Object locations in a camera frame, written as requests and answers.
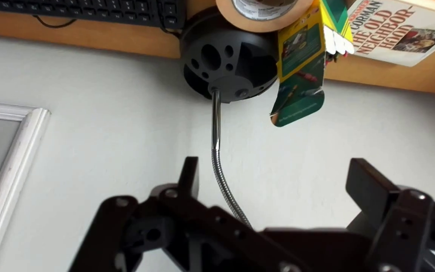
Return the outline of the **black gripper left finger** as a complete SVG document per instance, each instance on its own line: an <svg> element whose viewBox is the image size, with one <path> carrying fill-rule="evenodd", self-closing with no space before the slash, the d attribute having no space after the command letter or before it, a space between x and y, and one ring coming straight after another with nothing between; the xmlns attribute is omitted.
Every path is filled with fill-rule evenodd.
<svg viewBox="0 0 435 272"><path fill-rule="evenodd" d="M199 192L199 167L196 157L186 157L177 186L180 196L196 198Z"/></svg>

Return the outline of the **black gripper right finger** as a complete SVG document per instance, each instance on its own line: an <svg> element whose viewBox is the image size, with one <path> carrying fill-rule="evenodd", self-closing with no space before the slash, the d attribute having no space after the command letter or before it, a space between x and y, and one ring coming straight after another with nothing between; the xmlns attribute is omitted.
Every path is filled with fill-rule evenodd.
<svg viewBox="0 0 435 272"><path fill-rule="evenodd" d="M400 189L365 158L352 158L346 192L359 207L365 222L377 228L388 213L390 202Z"/></svg>

